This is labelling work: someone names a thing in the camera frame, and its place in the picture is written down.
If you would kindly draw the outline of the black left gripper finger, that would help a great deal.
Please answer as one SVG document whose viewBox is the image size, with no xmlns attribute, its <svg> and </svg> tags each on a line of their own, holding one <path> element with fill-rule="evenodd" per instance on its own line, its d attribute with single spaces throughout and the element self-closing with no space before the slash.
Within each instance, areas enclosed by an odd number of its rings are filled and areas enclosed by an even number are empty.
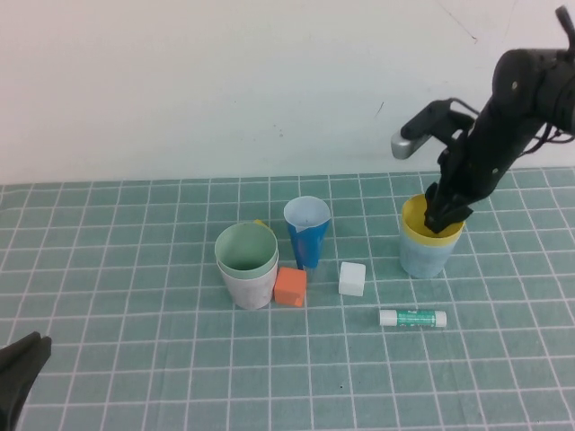
<svg viewBox="0 0 575 431">
<path fill-rule="evenodd" d="M 1 406 L 22 402 L 38 374 L 37 348 L 41 336 L 32 332 L 1 350 Z"/>
<path fill-rule="evenodd" d="M 32 385 L 51 356 L 51 337 L 26 336 L 1 349 L 1 430 L 15 430 Z"/>
</svg>

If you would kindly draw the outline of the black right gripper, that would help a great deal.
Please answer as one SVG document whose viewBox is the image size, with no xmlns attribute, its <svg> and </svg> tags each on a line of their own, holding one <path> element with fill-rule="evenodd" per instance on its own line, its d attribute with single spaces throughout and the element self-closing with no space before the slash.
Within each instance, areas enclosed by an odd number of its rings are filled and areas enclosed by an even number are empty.
<svg viewBox="0 0 575 431">
<path fill-rule="evenodd" d="M 538 131 L 539 118 L 533 115 L 510 116 L 492 105 L 485 107 L 473 129 L 439 156 L 439 183 L 425 192 L 425 226 L 442 232 L 464 222 L 473 213 L 470 205 L 496 189 Z"/>
</svg>

